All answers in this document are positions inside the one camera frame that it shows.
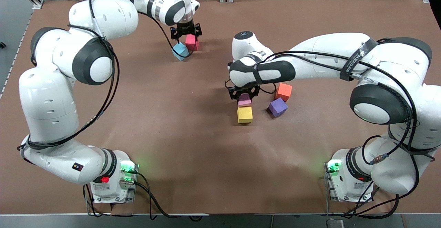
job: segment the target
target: brown tabletop surface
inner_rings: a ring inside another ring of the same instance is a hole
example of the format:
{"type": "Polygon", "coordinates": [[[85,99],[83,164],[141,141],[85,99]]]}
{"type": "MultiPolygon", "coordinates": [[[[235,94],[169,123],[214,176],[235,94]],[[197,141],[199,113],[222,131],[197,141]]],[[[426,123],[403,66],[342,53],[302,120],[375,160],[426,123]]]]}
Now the brown tabletop surface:
{"type": "MultiPolygon", "coordinates": [[[[184,62],[172,55],[160,29],[145,16],[135,33],[110,41],[121,64],[118,91],[107,112],[76,138],[125,151],[140,164],[168,213],[324,213],[323,163],[338,149],[360,146],[386,131],[353,114],[349,97],[356,83],[338,79],[288,82],[293,86],[289,109],[276,119],[266,112],[274,96],[260,93],[253,101],[253,122],[238,125],[236,103],[224,87],[237,32],[253,31],[275,52],[334,32],[418,38],[433,51],[425,83],[441,85],[441,32],[422,0],[200,1],[194,20],[203,30],[201,49],[184,62]]],[[[32,67],[30,40],[41,27],[67,29],[74,3],[48,1],[35,10],[0,100],[1,214],[85,212],[82,186],[28,164],[16,150],[29,132],[18,79],[32,67]]],[[[81,124],[99,109],[107,88],[76,83],[81,124]]],[[[441,160],[431,163],[397,211],[441,212],[440,169],[441,160]]],[[[135,203],[114,206],[112,213],[147,213],[148,201],[139,193],[135,203]]],[[[391,197],[379,192],[375,199],[391,197]]],[[[330,207],[345,212],[353,205],[330,207]]]]}

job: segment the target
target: light blue cube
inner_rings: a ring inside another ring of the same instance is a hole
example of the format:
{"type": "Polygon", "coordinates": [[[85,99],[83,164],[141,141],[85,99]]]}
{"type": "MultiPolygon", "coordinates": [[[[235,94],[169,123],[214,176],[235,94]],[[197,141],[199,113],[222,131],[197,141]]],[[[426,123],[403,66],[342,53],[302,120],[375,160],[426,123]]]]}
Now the light blue cube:
{"type": "Polygon", "coordinates": [[[179,61],[184,60],[184,58],[185,58],[186,56],[188,56],[188,54],[189,54],[187,47],[186,47],[183,43],[181,43],[181,42],[179,42],[179,43],[177,43],[175,46],[173,46],[173,49],[175,49],[175,51],[179,54],[179,55],[176,54],[176,53],[172,50],[173,55],[175,55],[175,57],[176,57],[179,61]]]}

